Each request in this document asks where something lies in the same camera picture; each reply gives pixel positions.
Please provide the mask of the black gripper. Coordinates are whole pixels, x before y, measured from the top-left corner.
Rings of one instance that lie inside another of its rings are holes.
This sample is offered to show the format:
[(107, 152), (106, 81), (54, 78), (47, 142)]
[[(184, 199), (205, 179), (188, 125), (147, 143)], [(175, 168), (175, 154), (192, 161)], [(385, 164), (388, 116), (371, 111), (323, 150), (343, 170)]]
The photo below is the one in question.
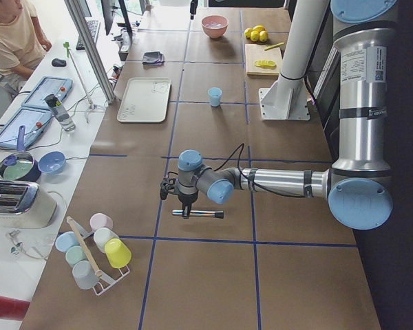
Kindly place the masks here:
[(182, 218), (189, 219), (191, 205), (198, 199), (198, 190), (194, 186), (184, 185), (178, 177), (166, 175), (160, 182), (160, 199), (165, 200), (168, 195), (176, 195), (182, 203)]

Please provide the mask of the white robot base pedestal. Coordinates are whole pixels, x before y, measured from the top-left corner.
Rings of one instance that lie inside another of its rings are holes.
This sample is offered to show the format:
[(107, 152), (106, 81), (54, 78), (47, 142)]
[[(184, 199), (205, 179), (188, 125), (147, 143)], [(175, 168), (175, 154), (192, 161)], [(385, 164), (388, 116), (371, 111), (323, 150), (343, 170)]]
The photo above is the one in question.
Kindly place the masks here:
[(299, 0), (278, 79), (259, 89), (263, 120), (309, 120), (304, 77), (329, 0)]

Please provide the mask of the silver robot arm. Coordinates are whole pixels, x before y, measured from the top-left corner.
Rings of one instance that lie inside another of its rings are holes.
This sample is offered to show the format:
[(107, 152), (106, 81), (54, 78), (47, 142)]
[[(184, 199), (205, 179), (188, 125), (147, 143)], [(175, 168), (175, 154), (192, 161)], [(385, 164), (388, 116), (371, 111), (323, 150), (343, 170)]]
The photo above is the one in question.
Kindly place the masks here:
[(236, 189), (266, 191), (283, 197), (322, 197), (335, 219), (355, 230), (383, 225), (393, 209), (389, 192), (390, 166), (383, 159), (383, 128), (387, 115), (387, 50), (398, 22), (396, 1), (298, 1), (278, 79), (260, 89), (264, 120), (303, 120), (306, 76), (324, 30), (333, 16), (333, 43), (325, 69), (340, 75), (339, 110), (328, 111), (337, 125), (324, 131), (335, 162), (324, 172), (313, 170), (217, 169), (204, 164), (195, 150), (183, 151), (175, 177), (160, 184), (160, 198), (175, 195), (179, 215), (188, 219), (200, 193), (217, 204)]

